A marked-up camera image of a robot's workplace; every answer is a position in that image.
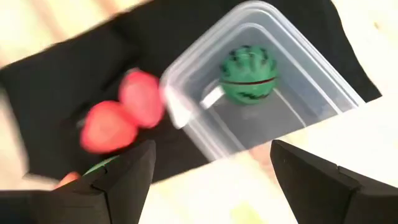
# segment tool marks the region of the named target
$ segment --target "strawberry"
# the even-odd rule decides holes
[[[142,128],[153,128],[164,114],[158,78],[140,70],[124,78],[119,88],[119,101],[134,123]]]
[[[103,101],[88,112],[80,143],[89,152],[104,154],[130,145],[137,133],[136,125],[120,103]]]

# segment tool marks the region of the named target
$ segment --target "watermelon ball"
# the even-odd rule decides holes
[[[88,112],[80,144],[88,152],[104,154],[130,145],[137,133],[136,125],[120,103],[103,101]]]
[[[140,70],[124,77],[119,87],[119,101],[141,128],[153,128],[164,115],[159,79]]]
[[[262,47],[246,45],[231,51],[220,69],[225,94],[238,103],[258,103],[276,86],[276,61]]]

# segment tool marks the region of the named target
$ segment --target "black cloth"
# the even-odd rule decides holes
[[[131,67],[162,72],[242,0],[155,0],[0,71],[33,174],[62,178],[84,173],[104,156],[79,146],[77,122],[88,109],[116,99]],[[325,56],[365,101],[380,97],[359,65],[329,0],[270,0]],[[157,143],[154,181],[207,160],[168,116],[139,139]]]

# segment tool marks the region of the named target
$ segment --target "green ball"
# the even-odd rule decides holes
[[[233,50],[221,65],[221,86],[238,103],[254,104],[276,86],[276,61],[262,47],[243,46]]]

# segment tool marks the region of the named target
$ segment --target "clear plastic container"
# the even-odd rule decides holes
[[[230,101],[218,83],[220,64],[242,45],[260,45],[278,63],[278,84],[257,105]],[[165,71],[162,87],[174,125],[211,160],[364,104],[276,8],[260,1],[238,5],[203,34]]]

